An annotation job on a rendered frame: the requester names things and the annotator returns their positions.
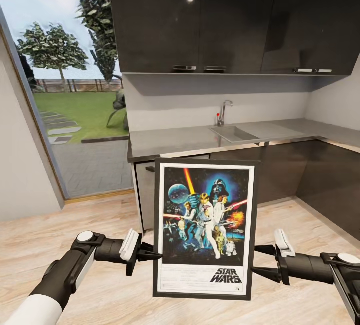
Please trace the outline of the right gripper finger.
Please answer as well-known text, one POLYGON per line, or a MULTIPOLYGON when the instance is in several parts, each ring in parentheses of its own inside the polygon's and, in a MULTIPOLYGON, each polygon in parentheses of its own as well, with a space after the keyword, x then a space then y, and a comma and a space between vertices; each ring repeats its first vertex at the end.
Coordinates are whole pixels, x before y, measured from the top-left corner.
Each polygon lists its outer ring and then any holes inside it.
POLYGON ((279 262, 277 262, 277 266, 278 268, 251 266, 250 269, 252 270, 252 272, 280 284, 280 281, 282 281, 282 273, 279 262))
POLYGON ((255 246, 254 250, 257 252, 275 256, 275 260, 278 262, 277 250, 273 245, 255 246))

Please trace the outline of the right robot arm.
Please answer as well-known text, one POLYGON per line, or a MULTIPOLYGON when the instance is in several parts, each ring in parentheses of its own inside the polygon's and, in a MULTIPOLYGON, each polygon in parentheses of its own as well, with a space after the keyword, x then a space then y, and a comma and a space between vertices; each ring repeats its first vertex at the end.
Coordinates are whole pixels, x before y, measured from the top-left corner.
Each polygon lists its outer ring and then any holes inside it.
POLYGON ((275 256, 278 268, 250 267, 252 272, 290 286, 289 277, 335 284, 355 325, 360 325, 360 259, 349 254, 320 253, 320 257, 295 253, 283 229, 274 231, 273 245, 254 250, 275 256))

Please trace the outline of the poster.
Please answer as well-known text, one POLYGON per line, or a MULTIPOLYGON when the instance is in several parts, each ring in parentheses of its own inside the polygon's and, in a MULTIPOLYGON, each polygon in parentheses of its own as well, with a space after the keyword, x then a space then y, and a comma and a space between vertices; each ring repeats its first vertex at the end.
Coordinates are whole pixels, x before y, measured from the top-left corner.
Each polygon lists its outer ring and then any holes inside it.
POLYGON ((251 301, 260 169, 155 157, 152 297, 251 301))

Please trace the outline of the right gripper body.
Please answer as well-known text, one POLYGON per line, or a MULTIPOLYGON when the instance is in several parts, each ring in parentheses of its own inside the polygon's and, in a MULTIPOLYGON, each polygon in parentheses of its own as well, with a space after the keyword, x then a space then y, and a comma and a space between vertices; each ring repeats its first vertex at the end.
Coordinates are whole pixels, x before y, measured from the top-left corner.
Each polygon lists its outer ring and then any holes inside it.
POLYGON ((295 256, 287 255, 283 257, 278 245, 275 246, 284 285, 290 286, 289 277, 315 281, 312 262, 307 254, 296 253, 295 256))

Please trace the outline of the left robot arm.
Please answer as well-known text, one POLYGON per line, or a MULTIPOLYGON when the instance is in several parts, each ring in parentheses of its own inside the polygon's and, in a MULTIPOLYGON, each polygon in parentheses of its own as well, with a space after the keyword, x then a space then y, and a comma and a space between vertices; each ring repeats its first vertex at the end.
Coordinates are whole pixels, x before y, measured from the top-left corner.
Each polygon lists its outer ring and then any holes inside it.
POLYGON ((75 294, 94 261, 126 264, 126 276, 132 277, 139 262, 159 260, 163 254, 142 242, 142 233, 131 229, 125 239, 85 231, 73 242, 61 260, 55 260, 41 283, 26 298, 4 325, 56 325, 71 294, 75 294))

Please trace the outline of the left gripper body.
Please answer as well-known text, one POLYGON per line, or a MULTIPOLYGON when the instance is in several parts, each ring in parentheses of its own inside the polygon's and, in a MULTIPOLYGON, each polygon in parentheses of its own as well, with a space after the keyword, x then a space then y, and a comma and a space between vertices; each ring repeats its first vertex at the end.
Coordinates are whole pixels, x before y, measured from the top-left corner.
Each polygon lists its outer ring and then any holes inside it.
POLYGON ((108 261, 110 263, 118 263, 118 264, 126 264, 126 276, 132 277, 133 271, 137 262, 137 253, 139 252, 138 246, 142 243, 142 233, 138 233, 139 237, 137 243, 135 245, 133 254, 129 261, 125 261, 121 258, 120 250, 123 246, 123 242, 125 239, 115 239, 113 244, 111 245, 108 261))

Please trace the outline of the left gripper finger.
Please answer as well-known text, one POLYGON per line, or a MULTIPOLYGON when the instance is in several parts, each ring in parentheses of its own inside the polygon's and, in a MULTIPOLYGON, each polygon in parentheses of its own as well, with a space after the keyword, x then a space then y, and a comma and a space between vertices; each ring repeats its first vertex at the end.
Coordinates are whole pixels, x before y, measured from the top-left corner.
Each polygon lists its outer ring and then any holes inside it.
MULTIPOLYGON (((154 246, 151 245, 151 244, 148 244, 146 242, 142 242, 138 245, 138 250, 140 252, 140 250, 145 250, 145 251, 148 251, 148 252, 153 252, 153 253, 156 253, 154 252, 154 246)), ((160 253, 156 253, 156 254, 160 254, 160 253)))
POLYGON ((137 260, 139 262, 144 262, 144 261, 151 261, 151 260, 159 260, 163 257, 163 254, 157 254, 157 253, 153 253, 153 252, 148 252, 145 250, 140 250, 137 253, 137 260))

